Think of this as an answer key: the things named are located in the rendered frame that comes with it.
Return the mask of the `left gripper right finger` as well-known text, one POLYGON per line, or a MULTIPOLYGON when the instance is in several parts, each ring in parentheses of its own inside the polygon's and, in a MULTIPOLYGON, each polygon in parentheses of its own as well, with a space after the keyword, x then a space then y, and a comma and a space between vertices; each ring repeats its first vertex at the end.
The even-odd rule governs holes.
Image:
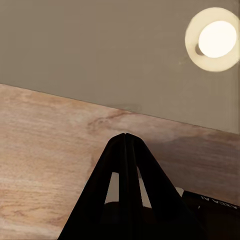
POLYGON ((145 142, 125 134, 133 240, 210 240, 145 142), (145 220, 137 167, 156 219, 145 220))

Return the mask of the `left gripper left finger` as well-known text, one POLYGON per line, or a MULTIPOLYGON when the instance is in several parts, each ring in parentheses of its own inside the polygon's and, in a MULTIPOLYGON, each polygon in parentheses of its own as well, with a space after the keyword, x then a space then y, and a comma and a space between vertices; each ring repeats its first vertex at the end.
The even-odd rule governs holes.
POLYGON ((133 240, 126 134, 111 138, 58 240, 133 240), (100 223, 114 166, 119 164, 119 220, 100 223))

